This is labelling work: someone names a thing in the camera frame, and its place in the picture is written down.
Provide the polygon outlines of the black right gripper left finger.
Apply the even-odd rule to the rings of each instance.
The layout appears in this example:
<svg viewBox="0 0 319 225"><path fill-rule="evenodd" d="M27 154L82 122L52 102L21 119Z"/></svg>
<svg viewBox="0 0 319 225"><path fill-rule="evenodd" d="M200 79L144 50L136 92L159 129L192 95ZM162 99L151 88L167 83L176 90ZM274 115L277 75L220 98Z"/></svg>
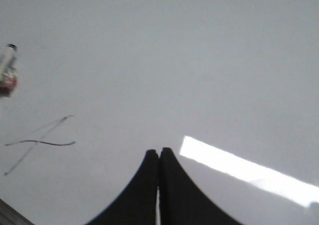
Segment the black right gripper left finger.
<svg viewBox="0 0 319 225"><path fill-rule="evenodd" d="M124 190L89 225L155 225L159 156L147 150Z"/></svg>

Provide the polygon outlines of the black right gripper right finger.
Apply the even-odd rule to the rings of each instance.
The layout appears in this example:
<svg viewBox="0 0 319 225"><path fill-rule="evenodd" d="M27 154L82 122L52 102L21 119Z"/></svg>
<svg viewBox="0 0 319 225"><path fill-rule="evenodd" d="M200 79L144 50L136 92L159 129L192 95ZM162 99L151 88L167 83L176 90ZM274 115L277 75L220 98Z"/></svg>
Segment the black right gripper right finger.
<svg viewBox="0 0 319 225"><path fill-rule="evenodd" d="M159 158L159 210L162 225L239 225L191 180L171 148Z"/></svg>

